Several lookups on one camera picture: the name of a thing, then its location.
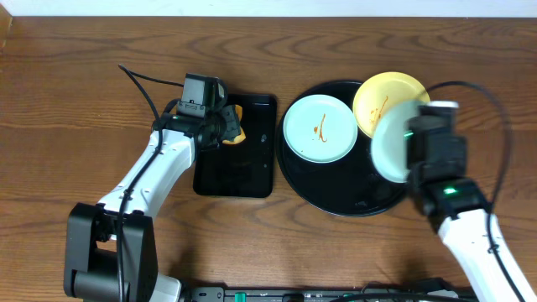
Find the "green yellow sponge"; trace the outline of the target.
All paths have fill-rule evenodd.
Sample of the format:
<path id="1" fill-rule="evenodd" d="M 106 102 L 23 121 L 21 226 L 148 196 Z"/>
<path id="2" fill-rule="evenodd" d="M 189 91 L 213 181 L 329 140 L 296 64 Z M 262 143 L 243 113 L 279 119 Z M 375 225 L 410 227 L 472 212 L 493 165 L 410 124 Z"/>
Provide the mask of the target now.
<path id="1" fill-rule="evenodd" d="M 227 145 L 239 144 L 245 138 L 241 127 L 242 107 L 239 105 L 228 105 L 222 109 L 222 116 L 226 122 L 226 131 L 222 135 L 222 142 Z"/>

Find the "light blue plate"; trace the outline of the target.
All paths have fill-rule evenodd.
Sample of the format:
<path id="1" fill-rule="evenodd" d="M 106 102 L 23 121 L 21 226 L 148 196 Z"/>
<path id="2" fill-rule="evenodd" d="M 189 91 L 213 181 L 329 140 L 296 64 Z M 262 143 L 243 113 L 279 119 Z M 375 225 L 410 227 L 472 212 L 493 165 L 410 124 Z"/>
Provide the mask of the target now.
<path id="1" fill-rule="evenodd" d="M 374 168 L 386 180 L 404 183 L 409 169 L 406 164 L 406 141 L 412 136 L 408 120 L 419 115 L 421 101 L 406 101 L 391 108 L 378 123 L 372 141 Z"/>
<path id="2" fill-rule="evenodd" d="M 300 98 L 285 113 L 284 141 L 300 158 L 315 164 L 342 159 L 354 147 L 358 127 L 339 99 L 315 94 Z"/>

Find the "yellow plate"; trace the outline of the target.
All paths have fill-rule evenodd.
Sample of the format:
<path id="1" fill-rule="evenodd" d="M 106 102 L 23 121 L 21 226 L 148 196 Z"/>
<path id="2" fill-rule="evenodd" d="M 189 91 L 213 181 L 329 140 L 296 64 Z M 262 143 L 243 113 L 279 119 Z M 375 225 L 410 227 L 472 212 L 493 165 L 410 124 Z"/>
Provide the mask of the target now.
<path id="1" fill-rule="evenodd" d="M 359 129 L 371 138 L 380 119 L 392 107 L 413 100 L 430 101 L 424 86 L 411 75 L 389 71 L 360 85 L 353 97 L 352 111 Z"/>

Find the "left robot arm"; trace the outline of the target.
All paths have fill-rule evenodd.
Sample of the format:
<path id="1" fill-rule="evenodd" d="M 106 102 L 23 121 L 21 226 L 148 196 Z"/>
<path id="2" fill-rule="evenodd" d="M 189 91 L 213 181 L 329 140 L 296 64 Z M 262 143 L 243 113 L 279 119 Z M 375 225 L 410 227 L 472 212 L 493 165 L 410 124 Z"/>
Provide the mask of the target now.
<path id="1" fill-rule="evenodd" d="M 181 283 L 159 272 L 154 219 L 201 151 L 240 135 L 217 77 L 188 74 L 182 96 L 151 106 L 149 142 L 125 177 L 95 205 L 78 203 L 66 228 L 63 288 L 84 301 L 177 301 Z"/>

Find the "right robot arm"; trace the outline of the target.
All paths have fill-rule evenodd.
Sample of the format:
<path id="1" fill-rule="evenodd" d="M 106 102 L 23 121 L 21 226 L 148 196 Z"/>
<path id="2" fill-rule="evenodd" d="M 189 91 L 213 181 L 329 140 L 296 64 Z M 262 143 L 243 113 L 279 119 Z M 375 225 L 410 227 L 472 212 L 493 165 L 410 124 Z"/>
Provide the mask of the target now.
<path id="1" fill-rule="evenodd" d="M 467 177 L 467 141 L 456 134 L 456 102 L 434 101 L 407 122 L 408 184 L 480 301 L 534 301 L 477 183 Z"/>

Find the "black rectangular tray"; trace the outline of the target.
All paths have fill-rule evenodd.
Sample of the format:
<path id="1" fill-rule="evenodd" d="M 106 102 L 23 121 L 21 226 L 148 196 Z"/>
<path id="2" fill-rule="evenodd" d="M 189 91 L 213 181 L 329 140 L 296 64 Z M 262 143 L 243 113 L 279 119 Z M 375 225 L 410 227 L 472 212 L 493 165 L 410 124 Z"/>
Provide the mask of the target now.
<path id="1" fill-rule="evenodd" d="M 272 193 L 277 101 L 273 95 L 231 94 L 242 108 L 245 139 L 200 153 L 193 181 L 198 195 L 265 198 Z"/>

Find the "black round tray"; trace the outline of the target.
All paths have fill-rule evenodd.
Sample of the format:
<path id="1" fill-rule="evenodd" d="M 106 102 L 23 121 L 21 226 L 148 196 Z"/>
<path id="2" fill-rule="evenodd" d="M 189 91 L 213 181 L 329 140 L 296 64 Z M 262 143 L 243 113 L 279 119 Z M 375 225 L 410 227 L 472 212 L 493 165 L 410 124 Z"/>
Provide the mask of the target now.
<path id="1" fill-rule="evenodd" d="M 328 81 L 303 92 L 293 103 L 321 94 L 339 99 L 352 110 L 360 85 L 359 81 Z M 275 144 L 279 167 L 290 186 L 313 206 L 338 216 L 372 216 L 397 205 L 406 196 L 404 184 L 386 180 L 374 168 L 371 139 L 359 128 L 357 141 L 346 156 L 328 164 L 315 164 L 297 156 L 284 141 L 284 116 Z"/>

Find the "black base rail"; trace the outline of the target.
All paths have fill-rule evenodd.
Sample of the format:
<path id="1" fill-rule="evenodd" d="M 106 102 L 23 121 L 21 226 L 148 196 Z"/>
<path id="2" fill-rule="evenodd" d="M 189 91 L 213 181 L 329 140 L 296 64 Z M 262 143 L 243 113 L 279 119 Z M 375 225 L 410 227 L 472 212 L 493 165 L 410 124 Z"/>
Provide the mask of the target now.
<path id="1" fill-rule="evenodd" d="M 477 301 L 473 294 L 438 289 L 415 291 L 365 287 L 358 290 L 320 289 L 224 289 L 197 287 L 181 294 L 179 302 L 330 302 L 346 297 L 352 301 Z"/>

